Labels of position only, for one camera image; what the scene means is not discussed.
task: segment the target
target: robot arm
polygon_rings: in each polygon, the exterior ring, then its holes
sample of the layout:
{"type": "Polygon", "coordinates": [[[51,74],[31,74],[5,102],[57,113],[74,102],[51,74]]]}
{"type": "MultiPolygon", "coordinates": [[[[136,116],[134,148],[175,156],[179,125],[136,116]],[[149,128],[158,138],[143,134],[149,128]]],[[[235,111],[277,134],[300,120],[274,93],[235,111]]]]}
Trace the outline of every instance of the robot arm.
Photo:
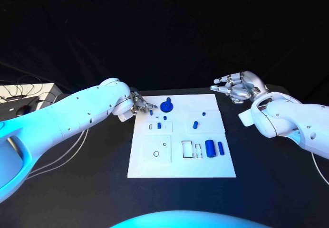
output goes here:
{"type": "Polygon", "coordinates": [[[270,92],[261,79],[250,71],[214,80],[225,86],[211,90],[225,93],[235,104],[253,102],[238,116],[246,126],[256,125],[267,137],[285,136],[308,151],[329,159],[329,107],[302,104],[292,96],[270,92]]]}
{"type": "Polygon", "coordinates": [[[117,78],[107,79],[46,108],[0,122],[0,202],[22,185],[44,153],[113,113],[124,122],[158,107],[117,78]]]}

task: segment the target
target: small blue piece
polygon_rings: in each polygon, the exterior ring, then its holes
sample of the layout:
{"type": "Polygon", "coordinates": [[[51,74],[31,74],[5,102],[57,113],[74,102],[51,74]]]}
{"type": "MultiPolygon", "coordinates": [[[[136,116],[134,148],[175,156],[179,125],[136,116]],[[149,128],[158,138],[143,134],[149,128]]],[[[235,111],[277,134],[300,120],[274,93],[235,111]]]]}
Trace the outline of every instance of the small blue piece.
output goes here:
{"type": "Polygon", "coordinates": [[[198,128],[198,121],[194,122],[194,129],[198,128]]]}
{"type": "Polygon", "coordinates": [[[222,144],[218,142],[218,148],[220,148],[220,154],[224,155],[224,149],[222,149],[222,144]]]}
{"type": "Polygon", "coordinates": [[[173,110],[173,104],[171,102],[171,98],[168,98],[166,101],[160,104],[160,110],[165,113],[169,113],[173,110]]]}
{"type": "Polygon", "coordinates": [[[212,140],[205,141],[205,151],[208,158],[214,158],[217,156],[215,145],[212,140]]]}

